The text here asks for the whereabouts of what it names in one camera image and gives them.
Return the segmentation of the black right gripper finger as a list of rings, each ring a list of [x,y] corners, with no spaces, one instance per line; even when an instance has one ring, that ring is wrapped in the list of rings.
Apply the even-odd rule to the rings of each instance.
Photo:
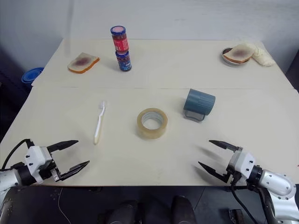
[[[215,169],[213,169],[212,167],[210,167],[202,162],[198,162],[198,164],[210,175],[218,178],[219,180],[223,181],[224,183],[228,182],[228,172],[221,175],[221,174],[217,173]]]
[[[220,148],[223,148],[223,149],[229,149],[233,152],[235,151],[242,151],[242,147],[237,147],[237,146],[234,146],[230,143],[227,143],[227,142],[224,142],[224,141],[219,141],[219,140],[209,140],[210,143],[220,147]]]

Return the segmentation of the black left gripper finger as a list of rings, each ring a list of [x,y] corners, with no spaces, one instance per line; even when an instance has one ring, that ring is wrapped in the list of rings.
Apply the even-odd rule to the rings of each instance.
[[[58,175],[59,180],[64,181],[64,180],[74,176],[75,174],[80,172],[83,168],[85,168],[89,163],[90,163],[90,161],[85,161],[85,162],[80,163],[74,167],[71,167],[68,172]]]
[[[68,140],[68,141],[61,141],[59,143],[53,144],[51,146],[47,147],[47,150],[52,153],[55,152],[57,150],[64,150],[66,148],[69,148],[70,146],[74,145],[78,143],[78,140]]]

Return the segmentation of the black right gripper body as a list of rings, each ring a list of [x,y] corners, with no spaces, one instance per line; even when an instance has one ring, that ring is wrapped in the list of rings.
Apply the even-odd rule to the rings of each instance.
[[[232,158],[230,159],[228,166],[226,168],[227,173],[223,176],[224,177],[224,182],[227,183],[230,176],[233,177],[231,184],[236,185],[237,182],[241,178],[241,173],[239,171],[235,170],[235,166],[237,164],[237,161],[241,155],[242,148],[238,148],[238,150],[234,151]]]

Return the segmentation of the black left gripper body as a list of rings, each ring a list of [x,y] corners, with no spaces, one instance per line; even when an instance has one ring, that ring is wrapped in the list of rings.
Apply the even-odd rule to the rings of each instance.
[[[60,181],[60,171],[52,157],[52,152],[48,149],[44,150],[45,152],[45,163],[40,167],[40,176],[43,180],[49,179],[52,177],[55,182]]]

